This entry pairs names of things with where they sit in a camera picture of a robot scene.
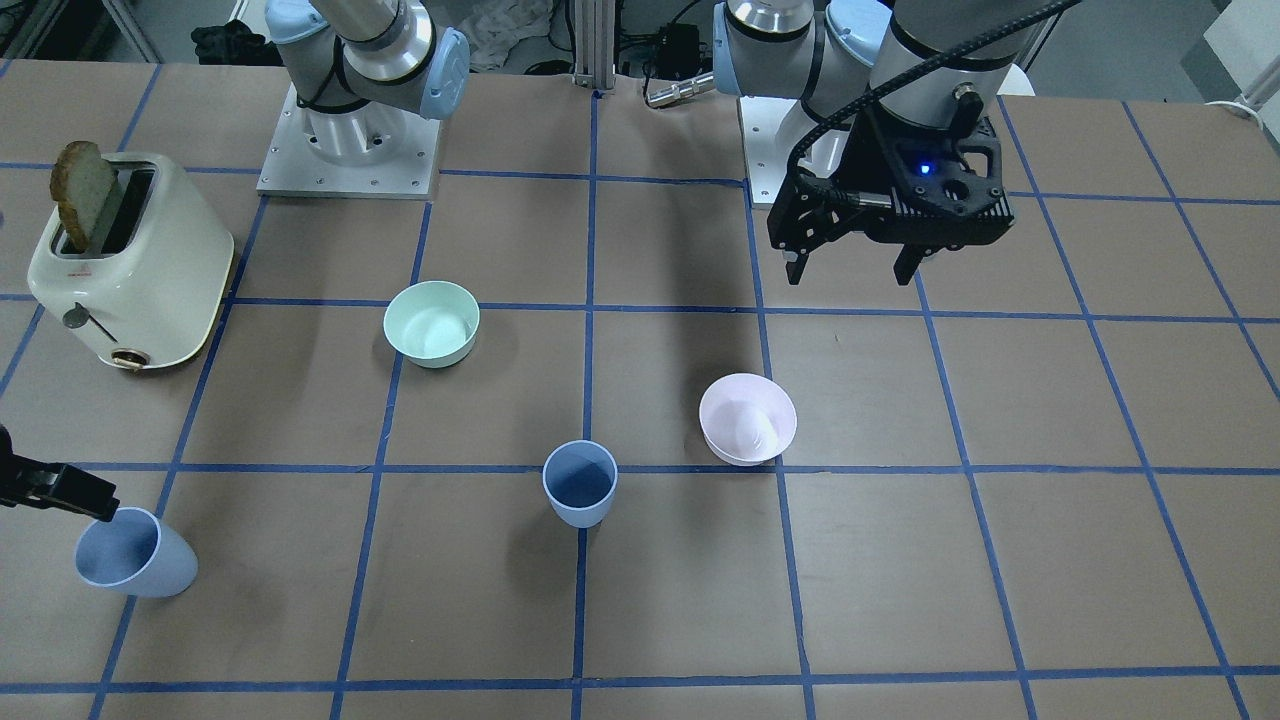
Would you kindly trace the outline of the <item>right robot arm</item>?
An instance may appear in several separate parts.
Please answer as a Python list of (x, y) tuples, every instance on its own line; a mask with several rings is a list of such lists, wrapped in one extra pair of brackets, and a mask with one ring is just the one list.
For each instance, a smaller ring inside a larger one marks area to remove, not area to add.
[[(390, 196), (434, 169), (436, 127), (458, 108), (470, 46), (421, 1), (270, 1), (268, 36), (294, 101), (279, 124), (296, 179), (351, 174)], [(27, 272), (35, 297), (95, 356), (168, 369), (206, 343), (234, 255), (232, 233), (161, 154), (73, 141), (51, 172), (54, 209)]]

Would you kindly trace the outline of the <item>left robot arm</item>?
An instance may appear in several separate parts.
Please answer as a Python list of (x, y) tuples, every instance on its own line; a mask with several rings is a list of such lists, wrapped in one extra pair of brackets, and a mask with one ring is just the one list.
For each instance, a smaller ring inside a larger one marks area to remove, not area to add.
[(1032, 1), (722, 1), (716, 88), (741, 101), (750, 183), (797, 284), (847, 234), (899, 249), (908, 284), (1015, 222), (989, 114)]

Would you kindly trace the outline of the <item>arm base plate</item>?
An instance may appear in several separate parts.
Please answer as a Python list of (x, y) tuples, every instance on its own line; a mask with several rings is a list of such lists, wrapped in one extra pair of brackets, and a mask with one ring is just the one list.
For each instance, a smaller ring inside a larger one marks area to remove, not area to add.
[(346, 114), (302, 108), (289, 87), (256, 190), (292, 199), (433, 197), (442, 123), (369, 104)]
[[(742, 150), (751, 205), (769, 209), (780, 193), (786, 161), (794, 146), (817, 122), (797, 99), (744, 96), (739, 99)], [(831, 176), (844, 158), (849, 129), (832, 129), (806, 150), (800, 167)]]

